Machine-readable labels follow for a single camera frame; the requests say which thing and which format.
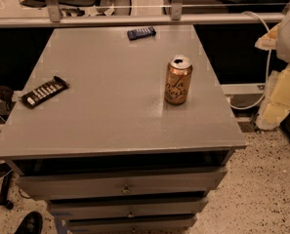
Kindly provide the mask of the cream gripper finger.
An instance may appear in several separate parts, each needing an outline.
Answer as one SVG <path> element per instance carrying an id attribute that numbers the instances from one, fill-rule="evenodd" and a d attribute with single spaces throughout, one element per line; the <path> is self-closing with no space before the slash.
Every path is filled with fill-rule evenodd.
<path id="1" fill-rule="evenodd" d="M 273 71 L 266 84 L 265 98 L 258 111 L 256 126 L 273 130 L 290 113 L 290 64 L 283 71 Z"/>
<path id="2" fill-rule="evenodd" d="M 265 35 L 260 37 L 255 43 L 255 47 L 264 51 L 275 50 L 278 27 L 279 27 L 279 24 L 274 26 Z"/>

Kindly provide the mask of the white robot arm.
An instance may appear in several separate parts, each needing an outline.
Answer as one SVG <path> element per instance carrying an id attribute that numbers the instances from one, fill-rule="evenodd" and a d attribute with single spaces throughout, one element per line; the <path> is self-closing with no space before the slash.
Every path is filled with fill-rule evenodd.
<path id="1" fill-rule="evenodd" d="M 276 50 L 276 56 L 287 63 L 283 71 L 273 71 L 266 82 L 265 99 L 256 119 L 259 129 L 272 130 L 290 113 L 290 10 L 281 23 L 257 40 L 255 47 Z"/>

